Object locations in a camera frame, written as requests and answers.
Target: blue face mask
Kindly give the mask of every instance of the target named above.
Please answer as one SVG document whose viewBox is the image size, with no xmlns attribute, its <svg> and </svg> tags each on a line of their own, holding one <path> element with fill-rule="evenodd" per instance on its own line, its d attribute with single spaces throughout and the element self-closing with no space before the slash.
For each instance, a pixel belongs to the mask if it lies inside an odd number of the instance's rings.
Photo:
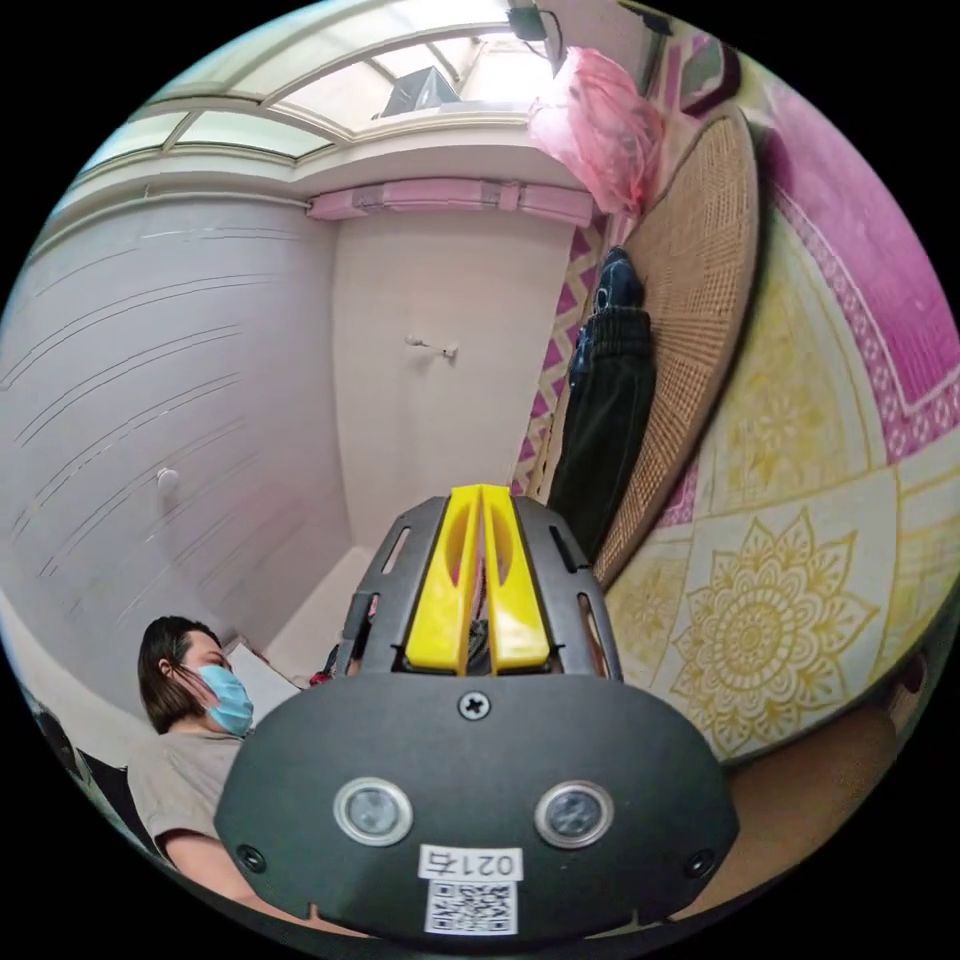
<svg viewBox="0 0 960 960">
<path fill-rule="evenodd" d="M 243 684 L 225 667 L 201 667 L 197 673 L 220 701 L 215 707 L 207 707 L 207 713 L 227 733 L 245 736 L 253 723 L 253 704 Z"/>
</svg>

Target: qr code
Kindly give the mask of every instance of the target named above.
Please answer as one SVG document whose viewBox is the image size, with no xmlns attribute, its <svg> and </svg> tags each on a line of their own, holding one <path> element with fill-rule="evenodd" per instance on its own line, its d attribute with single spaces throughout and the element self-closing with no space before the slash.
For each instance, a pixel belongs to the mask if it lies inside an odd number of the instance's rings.
<svg viewBox="0 0 960 960">
<path fill-rule="evenodd" d="M 517 885 L 431 880 L 426 932 L 460 937 L 516 934 Z"/>
</svg>

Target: bag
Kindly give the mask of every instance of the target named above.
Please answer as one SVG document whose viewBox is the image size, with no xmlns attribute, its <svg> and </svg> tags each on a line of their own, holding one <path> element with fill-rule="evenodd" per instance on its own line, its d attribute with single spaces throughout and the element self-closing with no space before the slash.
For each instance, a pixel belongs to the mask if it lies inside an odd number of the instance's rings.
<svg viewBox="0 0 960 960">
<path fill-rule="evenodd" d="M 601 211 L 641 213 L 657 172 L 663 120 L 618 63 L 570 47 L 549 90 L 531 106 L 527 130 Z"/>
</svg>

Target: black hair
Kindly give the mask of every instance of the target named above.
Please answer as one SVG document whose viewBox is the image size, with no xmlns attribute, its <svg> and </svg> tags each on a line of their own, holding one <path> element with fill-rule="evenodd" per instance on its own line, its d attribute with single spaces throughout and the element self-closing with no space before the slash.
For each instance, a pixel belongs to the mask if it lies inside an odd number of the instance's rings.
<svg viewBox="0 0 960 960">
<path fill-rule="evenodd" d="M 143 632 L 137 680 L 143 708 L 157 733 L 166 733 L 184 717 L 203 716 L 204 710 L 197 698 L 160 669 L 160 661 L 167 660 L 174 673 L 183 672 L 183 658 L 190 649 L 193 631 L 205 633 L 221 646 L 217 635 L 206 624 L 186 617 L 158 617 Z"/>
</svg>

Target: yellow plastic part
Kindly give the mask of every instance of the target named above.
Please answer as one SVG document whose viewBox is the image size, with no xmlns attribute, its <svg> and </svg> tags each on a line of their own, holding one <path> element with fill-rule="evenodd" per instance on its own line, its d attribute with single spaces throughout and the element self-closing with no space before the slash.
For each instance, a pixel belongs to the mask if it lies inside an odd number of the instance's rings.
<svg viewBox="0 0 960 960">
<path fill-rule="evenodd" d="M 466 675 L 481 488 L 454 487 L 427 567 L 406 656 L 419 670 Z"/>
<path fill-rule="evenodd" d="M 510 491 L 482 489 L 492 672 L 542 667 L 550 657 L 550 643 Z"/>
</svg>

